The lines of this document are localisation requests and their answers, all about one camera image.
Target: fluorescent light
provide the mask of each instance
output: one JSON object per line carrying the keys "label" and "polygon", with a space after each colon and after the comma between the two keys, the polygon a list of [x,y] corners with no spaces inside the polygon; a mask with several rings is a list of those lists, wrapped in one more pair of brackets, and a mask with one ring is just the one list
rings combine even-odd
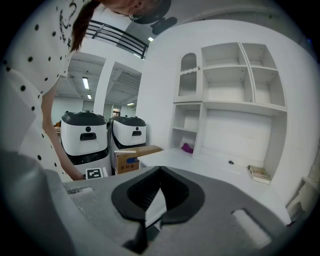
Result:
{"label": "fluorescent light", "polygon": [[82,77],[82,82],[84,84],[84,88],[89,89],[88,78]]}

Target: small box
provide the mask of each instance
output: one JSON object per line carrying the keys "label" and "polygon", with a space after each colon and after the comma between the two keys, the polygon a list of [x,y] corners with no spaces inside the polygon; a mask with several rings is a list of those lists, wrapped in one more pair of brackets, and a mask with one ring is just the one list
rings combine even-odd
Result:
{"label": "small box", "polygon": [[160,151],[162,151],[162,149],[156,145],[116,150],[114,152],[115,174],[124,174],[138,170],[138,157],[150,155]]}

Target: polka dot shirt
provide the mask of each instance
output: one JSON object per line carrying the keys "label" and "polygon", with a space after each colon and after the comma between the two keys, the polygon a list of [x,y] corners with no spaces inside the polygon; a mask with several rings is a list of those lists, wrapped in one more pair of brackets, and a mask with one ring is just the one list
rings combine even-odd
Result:
{"label": "polka dot shirt", "polygon": [[6,125],[1,145],[37,160],[72,181],[62,169],[53,144],[42,129],[42,96],[66,76],[72,28],[82,7],[90,0],[51,0],[40,6],[17,32],[0,69],[1,109]]}

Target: ceiling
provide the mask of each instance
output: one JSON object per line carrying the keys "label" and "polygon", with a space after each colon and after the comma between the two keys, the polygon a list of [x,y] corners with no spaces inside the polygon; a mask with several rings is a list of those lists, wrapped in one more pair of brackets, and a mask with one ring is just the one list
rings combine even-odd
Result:
{"label": "ceiling", "polygon": [[[318,59],[309,39],[274,0],[166,0],[166,2],[170,2],[170,8],[158,22],[140,24],[138,20],[129,23],[125,31],[148,43],[149,37],[155,39],[159,35],[158,27],[166,30],[189,22],[213,19],[244,21],[283,34],[303,47],[316,60]],[[169,19],[176,19],[176,23],[171,24]]]}
{"label": "ceiling", "polygon": [[[97,86],[105,59],[82,52],[76,52],[70,60],[67,77],[61,77],[57,86],[57,97],[95,100]],[[82,78],[88,78],[86,89]],[[137,103],[141,74],[120,63],[115,63],[108,83],[105,103],[125,105]]]}

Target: white desk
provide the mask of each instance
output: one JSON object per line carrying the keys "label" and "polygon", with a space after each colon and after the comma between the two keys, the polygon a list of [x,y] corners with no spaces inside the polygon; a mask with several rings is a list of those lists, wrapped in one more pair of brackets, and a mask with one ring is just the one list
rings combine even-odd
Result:
{"label": "white desk", "polygon": [[[248,169],[245,167],[231,165],[228,161],[220,158],[212,158],[210,162],[197,160],[192,158],[191,154],[184,152],[180,148],[167,149],[158,153],[140,156],[138,160],[140,161],[141,168],[150,166],[172,167],[232,184],[268,208],[285,225],[291,223],[286,207],[279,199],[272,185],[253,181]],[[148,209],[146,213],[147,223],[156,220],[156,217],[152,215],[156,214],[158,209],[165,208],[166,206],[163,204],[163,199],[152,202],[150,206],[152,209]]]}

